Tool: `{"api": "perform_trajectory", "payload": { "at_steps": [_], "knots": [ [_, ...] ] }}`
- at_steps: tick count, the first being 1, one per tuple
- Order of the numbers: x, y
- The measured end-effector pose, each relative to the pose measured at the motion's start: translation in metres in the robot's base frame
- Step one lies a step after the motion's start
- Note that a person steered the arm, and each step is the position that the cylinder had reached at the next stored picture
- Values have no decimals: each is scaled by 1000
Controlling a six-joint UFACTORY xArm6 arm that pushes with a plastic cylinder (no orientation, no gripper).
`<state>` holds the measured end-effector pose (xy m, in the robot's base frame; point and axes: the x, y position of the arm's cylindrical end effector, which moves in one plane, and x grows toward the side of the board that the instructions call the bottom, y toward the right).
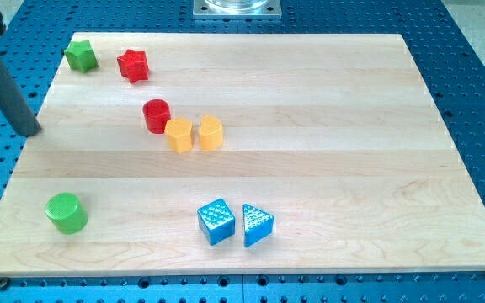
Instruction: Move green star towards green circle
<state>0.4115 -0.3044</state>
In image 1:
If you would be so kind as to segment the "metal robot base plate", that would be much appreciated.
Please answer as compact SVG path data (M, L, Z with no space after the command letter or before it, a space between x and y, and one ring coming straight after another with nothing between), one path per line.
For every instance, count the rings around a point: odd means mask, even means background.
M280 18L280 0L194 0L193 16L213 18Z

